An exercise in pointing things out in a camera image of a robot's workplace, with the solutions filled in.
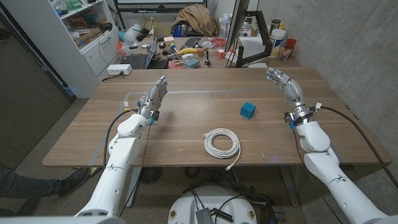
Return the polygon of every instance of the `brown jacket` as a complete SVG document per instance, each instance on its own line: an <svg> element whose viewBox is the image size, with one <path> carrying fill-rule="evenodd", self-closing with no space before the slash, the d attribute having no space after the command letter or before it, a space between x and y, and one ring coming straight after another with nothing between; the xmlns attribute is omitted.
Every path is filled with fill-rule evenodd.
<svg viewBox="0 0 398 224"><path fill-rule="evenodd" d="M187 21L196 32L204 36L217 37L219 35L218 23L205 6L195 4L181 9L172 25L172 31L174 26L182 21Z"/></svg>

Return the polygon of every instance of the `wooden table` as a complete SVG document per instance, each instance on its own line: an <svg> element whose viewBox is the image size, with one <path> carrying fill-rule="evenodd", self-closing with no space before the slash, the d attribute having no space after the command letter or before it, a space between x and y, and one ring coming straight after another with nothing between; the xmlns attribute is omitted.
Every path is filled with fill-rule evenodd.
<svg viewBox="0 0 398 224"><path fill-rule="evenodd" d="M388 152L346 108L345 104L312 68L279 68L296 79L309 106L316 102L337 109L356 120L375 145L384 162ZM278 86L266 80L264 68L212 68L187 70L135 70L103 83L73 120L43 160L50 167L102 166L103 141L114 117L122 112L123 101L135 105L152 84L165 75L169 93L160 108L160 118L143 132L141 151L133 166L227 166L234 161L215 159L203 146L203 134L215 128L228 128L241 141L237 166L299 165L294 135L284 122L290 111ZM245 102L256 105L251 119L239 115ZM130 114L116 122L117 125ZM329 135L342 164L377 164L378 161L351 123L327 110L316 115ZM213 144L229 149L231 141L217 137Z"/></svg>
<svg viewBox="0 0 398 224"><path fill-rule="evenodd" d="M203 42L203 41L206 41L206 39L207 39L207 37L202 37L200 43ZM174 37L174 43L175 43L178 51L180 51L180 47L187 40L188 40L188 37ZM238 47L237 48L239 48L239 46L242 45L240 39L238 39L238 40L239 41L238 41ZM141 41L140 46L138 46L138 48L136 49L136 51L134 51L134 53L135 54L147 54L147 49L143 49L141 47L141 45L142 44L153 44L153 43L154 43L153 38L150 38L150 37L145 38L143 41ZM160 42L157 43L157 51L162 53L162 51L164 49L160 49L159 48L159 44L160 44ZM228 59L227 58L218 58L218 57L216 57L216 51L217 51L217 49L209 49L209 58L210 58L211 63L213 64L213 66L211 66L210 68L225 68L225 65L226 65L226 62L228 61ZM201 65L202 65L202 68L204 68L203 67L203 63L204 63L205 59L198 57L197 53L195 54L195 57L199 59ZM277 58L273 58L273 59L264 58L264 59L260 60L259 62L265 62L268 67L300 67L299 62L294 57L289 58L285 62L280 61Z"/></svg>

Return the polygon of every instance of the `coiled cable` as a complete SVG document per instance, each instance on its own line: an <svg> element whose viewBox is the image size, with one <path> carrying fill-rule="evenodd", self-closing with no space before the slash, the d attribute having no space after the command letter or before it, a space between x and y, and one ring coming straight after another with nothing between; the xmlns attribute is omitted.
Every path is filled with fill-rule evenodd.
<svg viewBox="0 0 398 224"><path fill-rule="evenodd" d="M211 144L213 142L213 139L220 135L227 136L232 140L232 148L230 150L221 151L213 147L213 145ZM227 171L230 170L230 168L235 165L236 161L239 159L239 156L241 155L241 143L239 142L239 139L235 135L235 133L225 128L217 128L205 134L203 137L205 138L206 151L211 156L217 159L228 159L230 157L233 157L237 152L239 153L235 161L231 163L231 165L225 168L225 170Z"/></svg>

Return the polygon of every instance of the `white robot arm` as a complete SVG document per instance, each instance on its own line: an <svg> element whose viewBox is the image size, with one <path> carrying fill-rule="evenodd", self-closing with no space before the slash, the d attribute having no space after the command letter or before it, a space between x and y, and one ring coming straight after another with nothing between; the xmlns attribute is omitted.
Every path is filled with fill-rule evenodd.
<svg viewBox="0 0 398 224"><path fill-rule="evenodd" d="M328 187L348 220L351 223L374 223L389 217L340 169L330 138L317 121L310 121L313 110L305 106L303 91L297 81L274 68L268 69L267 79L280 86L288 104L292 105L292 112L285 113L285 121L296 128L301 136L301 147L309 152L304 155L305 166Z"/></svg>
<svg viewBox="0 0 398 224"><path fill-rule="evenodd" d="M160 78L149 90L144 103L130 118L118 126L118 133L111 140L109 161L94 189L90 201L75 216L116 216L123 192L126 174L131 162L140 151L141 131L152 118L159 117L158 109L167 93L167 80Z"/></svg>

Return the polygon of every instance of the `white box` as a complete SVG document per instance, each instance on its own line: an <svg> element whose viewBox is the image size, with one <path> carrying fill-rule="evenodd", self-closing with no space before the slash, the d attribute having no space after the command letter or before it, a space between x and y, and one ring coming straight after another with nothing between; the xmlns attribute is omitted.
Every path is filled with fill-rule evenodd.
<svg viewBox="0 0 398 224"><path fill-rule="evenodd" d="M132 68L131 65L110 65L107 71L110 75L119 75L120 72L123 72L123 75L130 75Z"/></svg>

